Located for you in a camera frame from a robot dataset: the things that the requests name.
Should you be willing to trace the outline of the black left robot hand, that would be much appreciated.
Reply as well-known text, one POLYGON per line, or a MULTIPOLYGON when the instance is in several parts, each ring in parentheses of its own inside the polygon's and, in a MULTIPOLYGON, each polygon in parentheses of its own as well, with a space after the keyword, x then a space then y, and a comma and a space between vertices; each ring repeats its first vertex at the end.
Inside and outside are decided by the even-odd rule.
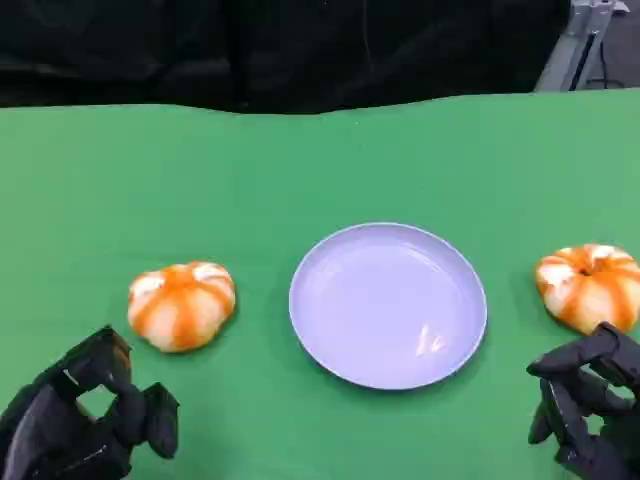
POLYGON ((179 402, 139 389, 129 344, 105 326, 23 386, 1 414, 4 479, 124 479, 136 447, 171 459, 179 402))

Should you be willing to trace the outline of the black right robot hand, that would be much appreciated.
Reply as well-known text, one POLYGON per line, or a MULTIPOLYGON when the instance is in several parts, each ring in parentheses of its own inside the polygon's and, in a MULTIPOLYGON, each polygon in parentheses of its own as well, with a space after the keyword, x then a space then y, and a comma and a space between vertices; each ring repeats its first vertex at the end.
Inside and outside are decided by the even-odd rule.
POLYGON ((553 436, 555 461, 581 479, 639 477, 639 344, 602 322, 526 368, 541 400, 528 434, 553 436))

